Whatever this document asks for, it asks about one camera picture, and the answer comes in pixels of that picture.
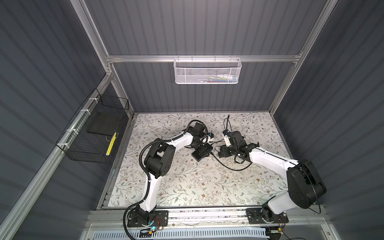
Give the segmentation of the black network switch blue ports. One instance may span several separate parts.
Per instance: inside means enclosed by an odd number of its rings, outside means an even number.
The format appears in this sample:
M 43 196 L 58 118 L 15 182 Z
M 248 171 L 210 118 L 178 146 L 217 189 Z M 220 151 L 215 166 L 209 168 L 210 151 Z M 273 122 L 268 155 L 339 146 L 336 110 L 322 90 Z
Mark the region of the black network switch blue ports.
M 203 158 L 209 157 L 212 150 L 213 150 L 213 147 L 210 144 L 201 145 L 195 148 L 195 151 L 192 153 L 192 157 L 197 162 L 200 162 Z

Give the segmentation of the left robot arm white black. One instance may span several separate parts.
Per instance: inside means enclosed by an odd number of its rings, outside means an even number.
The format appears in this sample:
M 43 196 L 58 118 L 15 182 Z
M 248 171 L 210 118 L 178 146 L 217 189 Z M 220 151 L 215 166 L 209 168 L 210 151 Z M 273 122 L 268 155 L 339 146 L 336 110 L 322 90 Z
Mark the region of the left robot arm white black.
M 133 209 L 136 216 L 149 226 L 155 219 L 157 194 L 162 178 L 169 172 L 175 152 L 182 148 L 194 149 L 192 158 L 200 162 L 213 150 L 210 142 L 214 134 L 200 120 L 192 120 L 177 136 L 170 139 L 157 138 L 147 144 L 139 154 L 139 164 L 146 174 L 146 185 L 142 200 L 127 208 Z

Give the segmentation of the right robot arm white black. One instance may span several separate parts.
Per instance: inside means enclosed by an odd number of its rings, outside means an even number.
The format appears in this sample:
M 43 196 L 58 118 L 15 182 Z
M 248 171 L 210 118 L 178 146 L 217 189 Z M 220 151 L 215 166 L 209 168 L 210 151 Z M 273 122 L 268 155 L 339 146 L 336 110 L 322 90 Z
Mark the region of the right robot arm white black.
M 259 144 L 247 144 L 238 131 L 224 130 L 223 137 L 225 144 L 220 146 L 220 158 L 234 156 L 262 165 L 286 179 L 288 189 L 262 205 L 261 215 L 267 222 L 296 207 L 308 209 L 327 192 L 311 161 L 287 159 L 261 148 Z

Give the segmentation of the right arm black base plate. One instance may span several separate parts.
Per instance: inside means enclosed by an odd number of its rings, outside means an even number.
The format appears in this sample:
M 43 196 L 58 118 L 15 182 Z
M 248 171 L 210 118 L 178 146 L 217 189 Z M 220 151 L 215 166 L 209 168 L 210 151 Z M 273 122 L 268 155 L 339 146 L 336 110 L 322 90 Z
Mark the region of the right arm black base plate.
M 287 224 L 289 222 L 286 213 L 276 215 L 266 208 L 248 208 L 246 217 L 250 224 Z

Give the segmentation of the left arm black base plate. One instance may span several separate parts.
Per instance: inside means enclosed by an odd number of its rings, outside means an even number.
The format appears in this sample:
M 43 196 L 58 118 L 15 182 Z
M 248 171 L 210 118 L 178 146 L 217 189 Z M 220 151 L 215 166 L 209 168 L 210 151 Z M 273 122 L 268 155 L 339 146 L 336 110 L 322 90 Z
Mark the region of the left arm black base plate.
M 145 211 L 132 210 L 127 216 L 127 227 L 166 227 L 168 225 L 169 211 Z

